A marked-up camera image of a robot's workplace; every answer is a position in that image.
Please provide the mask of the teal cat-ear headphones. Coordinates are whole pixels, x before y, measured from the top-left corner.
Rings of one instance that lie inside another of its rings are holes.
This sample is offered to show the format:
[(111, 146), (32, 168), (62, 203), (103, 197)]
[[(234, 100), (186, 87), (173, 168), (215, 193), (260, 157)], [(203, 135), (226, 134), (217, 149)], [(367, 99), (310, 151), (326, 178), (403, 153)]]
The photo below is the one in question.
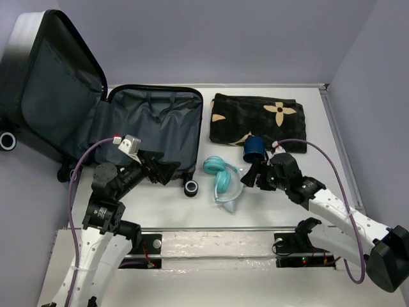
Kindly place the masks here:
[[(205, 173), (215, 176), (213, 183), (213, 199), (215, 203), (223, 207), (226, 212), (234, 214), (236, 212), (236, 202), (244, 189), (240, 170), (219, 156), (208, 157), (203, 163), (203, 170)], [(224, 193), (228, 192), (233, 177), (235, 177), (237, 183), (235, 192), (226, 199), (221, 198)]]

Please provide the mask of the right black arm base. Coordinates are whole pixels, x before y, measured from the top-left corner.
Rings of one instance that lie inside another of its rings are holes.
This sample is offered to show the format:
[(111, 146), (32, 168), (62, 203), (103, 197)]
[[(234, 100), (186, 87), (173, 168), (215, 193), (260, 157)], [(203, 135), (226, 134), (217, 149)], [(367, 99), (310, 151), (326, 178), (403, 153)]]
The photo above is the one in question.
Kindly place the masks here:
[(333, 267), (336, 268), (337, 258), (324, 249), (311, 244), (309, 235), (317, 230), (322, 222), (309, 217), (298, 223), (292, 232), (277, 232), (274, 234), (272, 253), (276, 256), (276, 267), (306, 268)]

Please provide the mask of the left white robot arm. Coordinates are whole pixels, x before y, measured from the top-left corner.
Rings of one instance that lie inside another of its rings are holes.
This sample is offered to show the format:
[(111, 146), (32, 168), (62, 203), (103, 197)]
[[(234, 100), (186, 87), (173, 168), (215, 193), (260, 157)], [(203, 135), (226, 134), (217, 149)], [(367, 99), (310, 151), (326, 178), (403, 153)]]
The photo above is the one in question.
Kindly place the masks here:
[(94, 169), (92, 194), (74, 238), (75, 257), (50, 306), (100, 306), (115, 271), (127, 253), (141, 247), (139, 224), (122, 219), (122, 197), (145, 178), (166, 185), (180, 167), (163, 162), (162, 153), (143, 151), (125, 168), (106, 162)]

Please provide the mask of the black beige flower blanket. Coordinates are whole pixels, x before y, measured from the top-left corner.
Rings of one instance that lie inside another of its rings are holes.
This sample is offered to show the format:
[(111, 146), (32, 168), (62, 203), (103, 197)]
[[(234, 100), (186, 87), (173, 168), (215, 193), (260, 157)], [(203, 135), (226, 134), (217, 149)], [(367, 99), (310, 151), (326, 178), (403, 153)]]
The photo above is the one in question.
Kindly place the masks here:
[(211, 102), (210, 141), (243, 146), (250, 136), (268, 148), (282, 139), (307, 139), (304, 107), (295, 99), (217, 93)]

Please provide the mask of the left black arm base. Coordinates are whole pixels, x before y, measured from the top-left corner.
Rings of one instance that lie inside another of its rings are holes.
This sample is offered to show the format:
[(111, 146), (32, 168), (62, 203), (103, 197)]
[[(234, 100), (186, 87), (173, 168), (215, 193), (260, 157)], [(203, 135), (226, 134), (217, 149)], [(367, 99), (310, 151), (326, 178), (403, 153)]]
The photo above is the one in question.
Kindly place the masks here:
[(141, 243), (133, 247), (121, 262), (120, 269), (161, 269), (162, 234), (143, 233)]

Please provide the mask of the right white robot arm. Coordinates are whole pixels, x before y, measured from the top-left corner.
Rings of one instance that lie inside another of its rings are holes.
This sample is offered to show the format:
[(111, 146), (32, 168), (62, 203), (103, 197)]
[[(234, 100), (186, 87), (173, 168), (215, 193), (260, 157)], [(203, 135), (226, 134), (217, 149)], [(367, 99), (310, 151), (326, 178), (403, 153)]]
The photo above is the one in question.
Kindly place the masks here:
[(269, 162), (254, 160), (241, 181), (264, 191), (280, 189), (293, 203), (337, 227), (334, 232), (316, 228), (297, 232), (298, 249), (315, 246), (364, 264), (369, 279), (386, 292), (394, 292), (408, 278), (408, 230), (378, 223), (351, 208), (319, 180), (304, 176), (289, 153), (277, 153)]

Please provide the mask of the black white space suitcase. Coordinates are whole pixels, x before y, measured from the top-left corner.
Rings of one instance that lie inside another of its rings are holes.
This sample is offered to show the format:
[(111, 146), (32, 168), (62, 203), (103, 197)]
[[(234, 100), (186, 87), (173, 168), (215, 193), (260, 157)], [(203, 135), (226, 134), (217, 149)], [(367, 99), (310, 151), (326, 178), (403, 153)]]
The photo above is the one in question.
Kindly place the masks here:
[(60, 10), (18, 16), (1, 58), (1, 132), (60, 163), (67, 182), (93, 144), (133, 135), (146, 151), (196, 170), (203, 96), (192, 88), (125, 84), (109, 88), (102, 67)]

